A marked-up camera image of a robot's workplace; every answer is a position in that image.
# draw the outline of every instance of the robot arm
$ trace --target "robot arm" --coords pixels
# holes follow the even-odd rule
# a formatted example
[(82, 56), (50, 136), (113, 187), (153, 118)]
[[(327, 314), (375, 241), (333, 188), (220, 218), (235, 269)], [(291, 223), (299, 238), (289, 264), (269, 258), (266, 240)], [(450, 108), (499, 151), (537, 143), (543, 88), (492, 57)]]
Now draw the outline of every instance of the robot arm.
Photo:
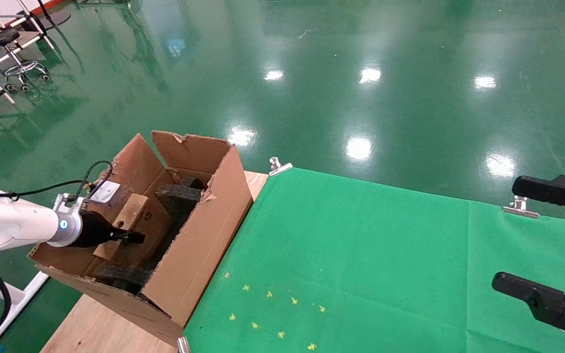
[(115, 228), (97, 212), (82, 210), (84, 197), (67, 206), (69, 197), (59, 194), (53, 209), (0, 197), (0, 251), (38, 243), (88, 248), (112, 240), (143, 242), (143, 235)]
[[(565, 206), (565, 175), (553, 180), (519, 176), (512, 192), (517, 196)], [(494, 290), (527, 303), (534, 319), (565, 331), (565, 293), (511, 273), (499, 272), (491, 283)]]

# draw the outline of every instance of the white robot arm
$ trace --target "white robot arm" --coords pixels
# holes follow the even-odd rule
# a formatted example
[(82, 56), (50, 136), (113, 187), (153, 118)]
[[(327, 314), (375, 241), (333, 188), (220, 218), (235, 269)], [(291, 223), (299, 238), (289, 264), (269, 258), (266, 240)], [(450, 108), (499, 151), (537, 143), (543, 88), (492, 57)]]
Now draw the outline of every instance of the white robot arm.
[[(89, 172), (82, 181), (82, 185), (85, 185)], [(77, 182), (70, 181), (24, 194), (35, 194)], [(72, 197), (69, 194), (58, 194), (53, 208), (47, 208), (21, 200), (16, 195), (0, 190), (0, 251), (38, 243), (47, 243), (56, 247), (88, 248), (107, 241), (122, 240), (140, 244), (144, 240), (142, 234), (113, 227), (101, 214), (83, 210), (82, 206), (87, 201), (85, 197), (77, 197), (76, 199), (76, 196)], [(72, 199), (75, 203), (72, 206), (67, 206), (67, 203)], [(4, 318), (8, 317), (11, 306), (20, 303), (24, 295), (23, 291), (9, 286), (0, 278), (0, 299), (4, 300), (4, 313), (2, 319), (0, 319), (0, 326), (4, 321), (9, 324), (11, 320), (4, 320)], [(17, 309), (13, 316), (18, 314), (22, 306)]]

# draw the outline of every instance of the cardboard flap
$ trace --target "cardboard flap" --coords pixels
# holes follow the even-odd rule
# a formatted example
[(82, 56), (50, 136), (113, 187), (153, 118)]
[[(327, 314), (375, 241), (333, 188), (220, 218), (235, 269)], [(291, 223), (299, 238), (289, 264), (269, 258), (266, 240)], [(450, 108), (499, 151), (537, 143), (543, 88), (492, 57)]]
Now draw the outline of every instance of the cardboard flap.
[(45, 243), (34, 246), (27, 256), (43, 266), (80, 276), (95, 259), (94, 248), (56, 248)]
[(88, 210), (99, 212), (110, 223), (113, 223), (130, 195), (132, 193), (143, 195), (163, 171), (163, 163), (143, 136), (137, 134), (112, 159), (112, 175), (108, 180), (121, 184), (121, 187), (110, 201), (107, 203), (91, 202), (88, 204)]
[(215, 199), (200, 202), (141, 292), (184, 326), (252, 203), (236, 147), (210, 181)]
[(143, 328), (152, 335), (157, 336), (164, 342), (171, 344), (171, 346), (176, 346), (175, 337), (179, 337), (182, 334), (182, 328), (171, 321), (168, 315), (159, 311), (154, 306), (130, 293), (117, 290), (116, 288), (101, 283), (68, 275), (55, 268), (47, 268), (40, 265), (36, 267), (61, 283), (86, 293), (89, 297), (92, 297), (92, 299), (97, 300), (110, 308), (110, 310)]
[(231, 147), (222, 139), (152, 131), (152, 141), (167, 167), (213, 174)]

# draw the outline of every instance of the metal clamp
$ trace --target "metal clamp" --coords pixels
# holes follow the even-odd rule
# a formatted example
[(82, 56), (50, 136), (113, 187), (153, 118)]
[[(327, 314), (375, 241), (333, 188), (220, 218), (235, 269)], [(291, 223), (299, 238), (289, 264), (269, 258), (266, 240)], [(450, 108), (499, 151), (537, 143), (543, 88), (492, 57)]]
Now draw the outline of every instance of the metal clamp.
[(278, 157), (272, 157), (269, 159), (269, 163), (271, 164), (272, 171), (269, 172), (269, 176), (273, 177), (274, 175), (278, 175), (285, 170), (291, 169), (293, 166), (291, 163), (285, 163), (281, 165), (280, 161), (278, 161)]
[(540, 218), (540, 214), (527, 210), (527, 198), (522, 196), (514, 196), (514, 202), (509, 203), (509, 206), (503, 206), (503, 210), (510, 214), (523, 215), (533, 219)]
[(189, 341), (186, 340), (185, 336), (178, 338), (178, 353), (191, 353), (191, 347), (189, 347)]

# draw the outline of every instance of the white label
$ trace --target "white label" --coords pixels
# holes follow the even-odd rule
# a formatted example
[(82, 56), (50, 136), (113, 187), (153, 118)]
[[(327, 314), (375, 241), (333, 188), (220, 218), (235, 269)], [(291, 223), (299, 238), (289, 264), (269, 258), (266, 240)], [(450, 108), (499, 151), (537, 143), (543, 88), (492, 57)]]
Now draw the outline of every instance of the white label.
[(99, 189), (95, 191), (93, 196), (90, 197), (92, 201), (97, 201), (100, 203), (106, 203), (110, 201), (112, 195), (117, 192), (117, 189), (121, 186), (121, 184), (113, 183), (112, 181), (104, 181)]

